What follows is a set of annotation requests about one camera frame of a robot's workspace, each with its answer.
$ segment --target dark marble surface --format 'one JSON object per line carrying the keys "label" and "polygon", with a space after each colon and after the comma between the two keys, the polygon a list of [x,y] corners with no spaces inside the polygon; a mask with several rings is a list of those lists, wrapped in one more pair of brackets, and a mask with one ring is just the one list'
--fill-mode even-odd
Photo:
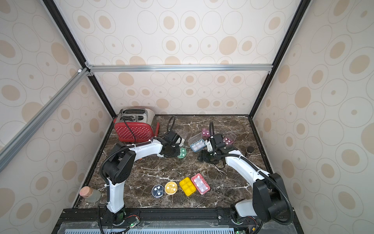
{"label": "dark marble surface", "polygon": [[[166,131],[166,125],[170,116],[156,116],[152,127],[156,129],[156,123],[160,123],[160,134]],[[242,199],[252,198],[252,188],[246,180],[233,168],[226,165],[218,169],[212,164],[201,163],[197,160],[197,154],[188,147],[188,138],[196,135],[202,128],[209,129],[209,122],[214,122],[215,132],[233,132],[236,135],[234,145],[245,153],[247,146],[251,145],[255,151],[248,157],[253,163],[262,169],[266,169],[259,152],[256,140],[252,133],[247,116],[177,116],[174,130],[180,129],[188,132],[186,139],[187,156],[179,158],[161,158],[155,155],[148,156],[134,163],[131,175],[125,182],[124,201],[126,207],[131,208],[196,208],[196,207],[229,207],[230,204]],[[119,142],[116,131],[113,129],[107,145],[101,155],[89,186],[102,192],[100,203],[105,203],[106,193],[104,181],[98,171],[99,166],[108,156],[113,146]],[[198,191],[187,197],[179,187],[179,181],[192,177],[197,173],[205,178],[211,190],[201,195]],[[154,198],[151,190],[154,185],[165,185],[168,181],[175,181],[178,190],[174,195],[164,195]],[[89,203],[83,199],[79,208],[95,208],[98,203]]]}

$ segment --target green round container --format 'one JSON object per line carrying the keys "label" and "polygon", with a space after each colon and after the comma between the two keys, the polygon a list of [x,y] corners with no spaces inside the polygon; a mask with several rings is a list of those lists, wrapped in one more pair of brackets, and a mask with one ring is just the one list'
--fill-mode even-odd
{"label": "green round container", "polygon": [[185,148],[181,148],[179,151],[178,158],[185,158],[187,155],[187,150]]}

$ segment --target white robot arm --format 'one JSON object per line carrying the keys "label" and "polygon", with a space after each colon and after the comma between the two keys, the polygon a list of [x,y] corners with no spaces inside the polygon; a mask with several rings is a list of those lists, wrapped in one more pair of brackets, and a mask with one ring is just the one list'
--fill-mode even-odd
{"label": "white robot arm", "polygon": [[[108,186],[107,209],[113,214],[113,224],[120,225],[123,222],[124,201],[123,189],[125,180],[131,172],[134,161],[148,155],[157,154],[162,157],[179,155],[182,139],[178,134],[170,131],[163,138],[155,137],[145,143],[137,145],[124,145],[118,143],[114,146],[111,156],[101,166],[100,174]],[[223,142],[221,134],[211,134],[206,141],[208,150],[200,152],[200,161],[215,162],[225,160],[226,164],[233,167],[253,187],[253,200],[243,200],[235,204],[236,216],[233,220],[242,217],[258,216],[264,222],[279,214],[292,209],[282,178],[278,174],[270,174],[254,165],[245,158],[242,153],[232,145]],[[291,221],[280,221],[284,224]]]}

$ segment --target beige polka dot wallpaper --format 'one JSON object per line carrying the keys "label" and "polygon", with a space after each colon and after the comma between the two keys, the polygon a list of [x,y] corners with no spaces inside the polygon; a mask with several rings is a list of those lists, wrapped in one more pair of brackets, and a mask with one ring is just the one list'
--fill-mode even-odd
{"label": "beige polka dot wallpaper", "polygon": [[0,233],[52,232],[111,121],[85,78],[0,173]]}
{"label": "beige polka dot wallpaper", "polygon": [[38,0],[0,1],[0,150],[79,67]]}
{"label": "beige polka dot wallpaper", "polygon": [[146,107],[156,114],[248,114],[267,71],[97,72],[118,113]]}
{"label": "beige polka dot wallpaper", "polygon": [[254,122],[305,234],[374,230],[374,1],[316,0]]}
{"label": "beige polka dot wallpaper", "polygon": [[55,0],[94,65],[272,63],[300,0]]}

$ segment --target aluminum frame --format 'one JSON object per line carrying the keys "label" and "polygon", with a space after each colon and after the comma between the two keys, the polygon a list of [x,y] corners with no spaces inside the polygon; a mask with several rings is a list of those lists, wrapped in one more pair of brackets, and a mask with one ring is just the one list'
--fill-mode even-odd
{"label": "aluminum frame", "polygon": [[34,133],[44,124],[51,114],[66,99],[79,82],[87,77],[88,70],[83,68],[80,73],[76,73],[62,89],[60,89],[49,102],[30,120],[26,126],[15,135],[10,142],[0,152],[0,172],[16,156]]}
{"label": "aluminum frame", "polygon": [[272,64],[212,64],[212,65],[88,65],[91,72],[211,72],[211,71],[271,71]]}

